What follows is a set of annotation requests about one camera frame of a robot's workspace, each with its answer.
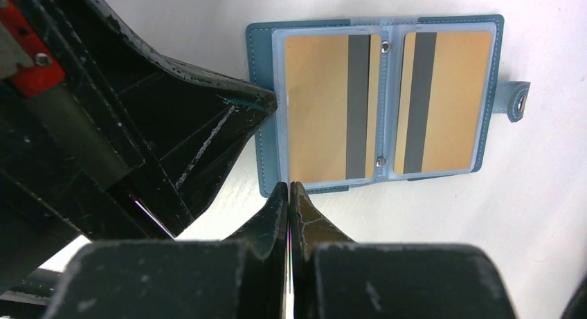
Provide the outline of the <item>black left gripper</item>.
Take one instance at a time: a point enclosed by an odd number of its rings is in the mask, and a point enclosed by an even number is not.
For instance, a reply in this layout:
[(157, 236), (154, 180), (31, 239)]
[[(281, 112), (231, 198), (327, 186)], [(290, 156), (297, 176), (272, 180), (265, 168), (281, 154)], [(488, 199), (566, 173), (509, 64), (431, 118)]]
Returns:
[(124, 209), (107, 189), (146, 162), (138, 134), (78, 66), (61, 65), (26, 9), (1, 0), (1, 290), (80, 233), (162, 238), (161, 213)]

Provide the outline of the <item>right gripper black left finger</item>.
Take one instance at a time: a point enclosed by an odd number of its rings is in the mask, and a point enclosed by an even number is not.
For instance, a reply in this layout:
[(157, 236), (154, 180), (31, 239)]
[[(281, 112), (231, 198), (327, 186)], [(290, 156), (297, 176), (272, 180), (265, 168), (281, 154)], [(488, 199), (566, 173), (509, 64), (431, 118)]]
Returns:
[(279, 182), (263, 207), (228, 237), (243, 249), (237, 270), (237, 318), (282, 317), (288, 208), (288, 185)]

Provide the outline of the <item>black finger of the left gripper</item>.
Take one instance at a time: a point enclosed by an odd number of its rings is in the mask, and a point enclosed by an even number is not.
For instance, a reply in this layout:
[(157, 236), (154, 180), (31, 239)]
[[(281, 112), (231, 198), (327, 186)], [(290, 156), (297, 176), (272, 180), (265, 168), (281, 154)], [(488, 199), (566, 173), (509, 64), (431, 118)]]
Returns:
[(55, 0), (107, 83), (144, 163), (141, 202), (178, 235), (213, 202), (245, 144), (276, 111), (275, 94), (166, 57), (105, 0)]

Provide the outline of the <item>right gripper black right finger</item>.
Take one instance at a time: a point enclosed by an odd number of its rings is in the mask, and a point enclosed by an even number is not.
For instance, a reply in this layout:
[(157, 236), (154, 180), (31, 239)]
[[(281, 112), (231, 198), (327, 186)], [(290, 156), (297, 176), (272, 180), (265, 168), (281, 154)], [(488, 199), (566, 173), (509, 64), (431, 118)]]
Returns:
[(325, 242), (352, 241), (311, 202), (300, 182), (289, 187), (289, 226), (291, 276), (293, 282), (293, 316), (306, 318), (306, 295), (312, 284), (311, 255)]

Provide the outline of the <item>blue leather card holder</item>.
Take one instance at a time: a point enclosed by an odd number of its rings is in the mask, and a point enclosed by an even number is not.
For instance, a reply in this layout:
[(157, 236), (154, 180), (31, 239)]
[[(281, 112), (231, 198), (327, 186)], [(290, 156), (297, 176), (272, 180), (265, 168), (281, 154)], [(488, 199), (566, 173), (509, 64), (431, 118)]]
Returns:
[[(393, 171), (397, 135), (399, 92), (407, 33), (444, 31), (488, 31), (493, 44), (485, 82), (476, 146), (471, 167), (462, 171), (396, 174)], [(416, 181), (477, 172), (482, 166), (489, 123), (494, 114), (505, 114), (518, 122), (524, 114), (530, 83), (498, 78), (504, 33), (501, 15), (457, 17), (395, 17), (376, 19), (332, 19), (282, 21), (251, 24), (246, 29), (249, 77), (252, 83), (276, 94), (276, 112), (255, 136), (260, 192), (268, 196), (279, 183), (292, 183), (289, 171), (288, 99), (285, 84), (285, 39), (315, 35), (379, 35), (381, 43), (379, 95), (375, 130), (374, 174), (370, 178), (322, 183), (302, 183), (308, 193), (341, 192), (388, 181)]]

